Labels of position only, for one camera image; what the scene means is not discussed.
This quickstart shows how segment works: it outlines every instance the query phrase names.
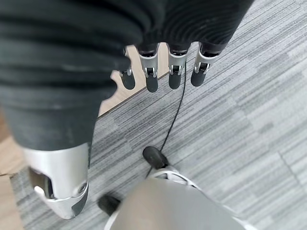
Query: black foot pad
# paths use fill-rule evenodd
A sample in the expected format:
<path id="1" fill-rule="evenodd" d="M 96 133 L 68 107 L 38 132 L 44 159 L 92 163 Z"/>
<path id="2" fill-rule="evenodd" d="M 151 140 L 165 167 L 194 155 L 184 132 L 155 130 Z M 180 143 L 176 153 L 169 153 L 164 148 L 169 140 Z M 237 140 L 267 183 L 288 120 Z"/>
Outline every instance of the black foot pad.
<path id="1" fill-rule="evenodd" d="M 169 165 L 166 156 L 152 146 L 148 146 L 143 150 L 143 157 L 155 169 L 162 169 Z"/>
<path id="2" fill-rule="evenodd" d="M 110 194 L 105 194 L 98 200 L 98 206 L 101 210 L 107 213 L 109 216 L 116 211 L 120 205 L 120 200 L 116 199 Z"/>

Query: silver metal joint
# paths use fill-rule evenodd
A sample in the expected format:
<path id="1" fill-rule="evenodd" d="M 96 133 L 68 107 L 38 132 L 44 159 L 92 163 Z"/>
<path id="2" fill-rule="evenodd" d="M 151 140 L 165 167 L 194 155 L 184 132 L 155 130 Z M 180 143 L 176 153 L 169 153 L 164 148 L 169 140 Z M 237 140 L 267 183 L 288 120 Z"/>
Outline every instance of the silver metal joint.
<path id="1" fill-rule="evenodd" d="M 55 151 L 24 148 L 24 156 L 38 196 L 61 218 L 77 216 L 85 205 L 89 188 L 88 144 Z"/>
<path id="2" fill-rule="evenodd" d="M 206 57 L 201 53 L 201 43 L 198 45 L 198 52 L 195 58 L 194 71 L 195 73 L 199 73 L 200 70 L 203 71 L 203 74 L 206 74 L 209 70 L 209 67 L 216 61 L 217 57 Z"/>
<path id="3" fill-rule="evenodd" d="M 176 72 L 177 75 L 181 75 L 186 60 L 187 60 L 187 53 L 183 55 L 174 55 L 171 54 L 170 49 L 168 47 L 168 69 L 171 75 L 173 75 L 174 72 Z"/>
<path id="4" fill-rule="evenodd" d="M 123 76 L 123 73 L 126 73 L 128 76 L 131 75 L 132 73 L 132 68 L 131 68 L 131 65 L 129 66 L 129 68 L 126 70 L 126 71 L 118 71 L 119 72 L 119 75 L 122 77 Z"/>
<path id="5" fill-rule="evenodd" d="M 140 56 L 142 69 L 144 71 L 145 77 L 149 77 L 150 75 L 154 78 L 158 75 L 158 49 L 159 45 L 157 47 L 157 52 L 153 54 L 151 57 L 145 57 L 142 55 Z"/>

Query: robotic finger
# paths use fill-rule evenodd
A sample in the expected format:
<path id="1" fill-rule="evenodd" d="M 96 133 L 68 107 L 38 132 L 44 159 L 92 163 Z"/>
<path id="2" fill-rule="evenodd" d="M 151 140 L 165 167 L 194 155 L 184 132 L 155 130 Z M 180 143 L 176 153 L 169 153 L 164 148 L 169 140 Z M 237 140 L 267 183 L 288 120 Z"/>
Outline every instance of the robotic finger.
<path id="1" fill-rule="evenodd" d="M 181 73 L 187 61 L 187 53 L 190 47 L 187 44 L 168 44 L 168 69 L 169 69 L 169 87 L 173 90 L 177 89 L 181 82 Z"/>
<path id="2" fill-rule="evenodd" d="M 191 83 L 193 86 L 198 87 L 203 84 L 209 68 L 216 61 L 219 54 L 219 52 L 208 52 L 204 48 L 204 45 L 199 42 L 194 69 L 191 76 Z"/>
<path id="3" fill-rule="evenodd" d="M 149 92 L 156 92 L 158 89 L 158 48 L 159 44 L 137 47 Z"/>
<path id="4" fill-rule="evenodd" d="M 127 90 L 133 90 L 135 87 L 135 79 L 133 76 L 131 65 L 129 66 L 127 70 L 119 71 L 119 75 L 120 75 L 121 81 L 123 82 L 123 85 L 125 86 L 125 88 Z"/>

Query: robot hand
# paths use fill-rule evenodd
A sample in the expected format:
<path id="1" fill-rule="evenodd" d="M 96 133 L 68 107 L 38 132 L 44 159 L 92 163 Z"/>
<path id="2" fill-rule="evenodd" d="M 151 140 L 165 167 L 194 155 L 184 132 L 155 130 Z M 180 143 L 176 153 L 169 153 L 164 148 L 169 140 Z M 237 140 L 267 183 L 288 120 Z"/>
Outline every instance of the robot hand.
<path id="1" fill-rule="evenodd" d="M 251 3 L 1 0 L 0 102 L 39 197 L 64 219 L 81 212 L 100 103 L 116 91 L 111 72 L 120 71 L 127 89 L 135 85 L 126 46 L 137 47 L 155 92 L 158 44 L 168 44 L 176 89 L 189 46 L 199 42 L 191 83 L 200 86 Z"/>

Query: wooden floor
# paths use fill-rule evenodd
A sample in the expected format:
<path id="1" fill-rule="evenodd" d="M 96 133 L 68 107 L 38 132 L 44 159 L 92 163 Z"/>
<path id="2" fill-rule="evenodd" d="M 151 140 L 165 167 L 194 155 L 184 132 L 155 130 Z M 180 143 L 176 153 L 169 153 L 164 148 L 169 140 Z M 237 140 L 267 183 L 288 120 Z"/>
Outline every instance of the wooden floor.
<path id="1" fill-rule="evenodd" d="M 136 86 L 133 90 L 124 88 L 119 74 L 114 71 L 112 79 L 117 83 L 118 90 L 110 99 L 104 101 L 101 105 L 99 115 L 109 111 L 119 103 L 131 97 L 146 86 L 144 73 L 141 67 L 140 59 L 135 47 L 128 47 L 129 57 L 132 61 L 132 69 L 136 79 Z M 167 47 L 161 44 L 159 48 L 159 72 L 162 76 L 168 71 Z M 25 167 L 25 162 L 21 148 L 14 142 L 8 127 L 6 126 L 4 116 L 0 110 L 0 229 L 22 230 L 23 226 L 19 217 L 18 209 L 15 204 L 15 198 L 10 183 L 10 176 L 18 173 Z"/>
<path id="2" fill-rule="evenodd" d="M 164 154 L 204 192 L 259 230 L 307 229 L 307 2 L 256 0 L 204 85 L 187 90 Z M 188 55 L 187 73 L 195 51 Z M 129 98 L 96 123 L 90 191 L 83 212 L 65 221 L 12 178 L 27 230 L 101 230 L 106 192 L 126 196 L 149 169 L 144 147 L 160 147 L 182 86 Z"/>

